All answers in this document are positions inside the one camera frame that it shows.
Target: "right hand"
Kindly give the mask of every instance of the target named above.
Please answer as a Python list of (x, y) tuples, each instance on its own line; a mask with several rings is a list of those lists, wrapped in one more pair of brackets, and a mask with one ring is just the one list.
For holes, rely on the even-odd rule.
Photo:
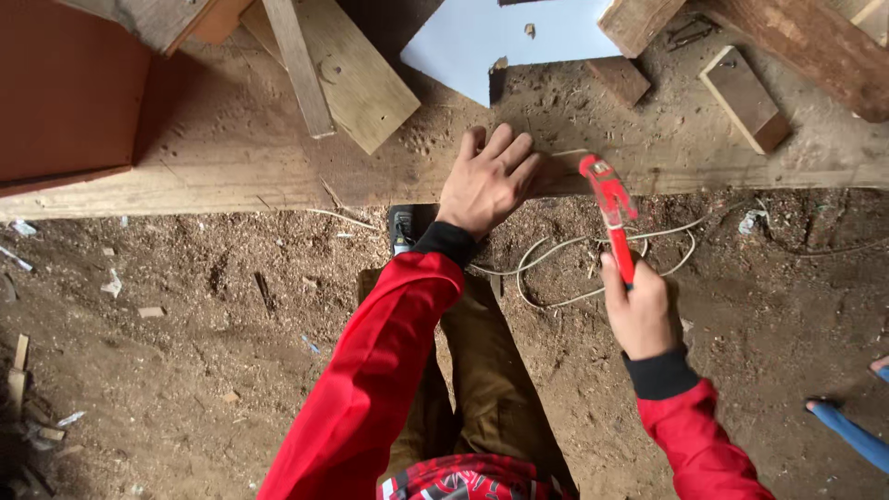
[(611, 254), (602, 254), (601, 274), (608, 321), (630, 359), (654, 358), (679, 346), (669, 319), (667, 282), (651, 266), (641, 259), (636, 262), (629, 292)]
[(442, 188), (436, 221), (463, 228), (481, 241), (525, 202), (543, 163), (533, 144), (529, 133), (516, 137), (508, 124), (497, 127), (487, 146), (484, 127), (466, 131)]

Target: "sneaker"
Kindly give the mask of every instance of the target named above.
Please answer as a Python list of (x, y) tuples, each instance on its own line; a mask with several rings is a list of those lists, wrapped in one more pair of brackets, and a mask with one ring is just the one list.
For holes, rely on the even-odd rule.
[(431, 221), (430, 205), (393, 205), (389, 208), (389, 250), (392, 256), (410, 252)]

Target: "red jacket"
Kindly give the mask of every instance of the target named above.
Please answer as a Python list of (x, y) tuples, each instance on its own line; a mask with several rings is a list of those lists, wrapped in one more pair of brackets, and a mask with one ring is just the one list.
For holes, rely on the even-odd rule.
[[(293, 422), (260, 499), (376, 497), (435, 326), (462, 288), (461, 268), (442, 254), (400, 254), (386, 266)], [(637, 401), (645, 430), (667, 454), (677, 493), (773, 498), (714, 419), (716, 403), (707, 380), (672, 398)]]

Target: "blue jeans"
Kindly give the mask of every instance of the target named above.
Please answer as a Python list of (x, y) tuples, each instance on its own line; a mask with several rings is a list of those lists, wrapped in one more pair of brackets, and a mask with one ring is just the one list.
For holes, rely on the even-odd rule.
[[(889, 367), (881, 368), (877, 375), (889, 383)], [(861, 456), (867, 458), (869, 462), (876, 465), (881, 471), (889, 474), (889, 445), (852, 423), (831, 405), (823, 403), (815, 405), (812, 413), (833, 432), (839, 434), (845, 442), (852, 445), (852, 448), (855, 448), (855, 451), (860, 453)]]

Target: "wooden floor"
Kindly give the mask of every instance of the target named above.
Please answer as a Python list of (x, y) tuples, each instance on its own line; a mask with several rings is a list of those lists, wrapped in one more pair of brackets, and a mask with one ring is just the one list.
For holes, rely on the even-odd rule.
[[(889, 124), (853, 117), (740, 44), (794, 128), (770, 157), (757, 155), (696, 78), (725, 44), (738, 42), (724, 32), (667, 52), (656, 40), (642, 59), (653, 89), (635, 109), (614, 101), (580, 62), (509, 69), (493, 109), (396, 64), (422, 106), (368, 156), (345, 133), (310, 139), (286, 73), (239, 29), (222, 47), (186, 43), (172, 59), (155, 61), (132, 171), (0, 198), (0, 220), (435, 202), (455, 138), (500, 121), (531, 131), (548, 152), (604, 155), (637, 194), (889, 188)], [(384, 56), (392, 62), (397, 52)], [(585, 181), (568, 175), (543, 194), (581, 192)]]

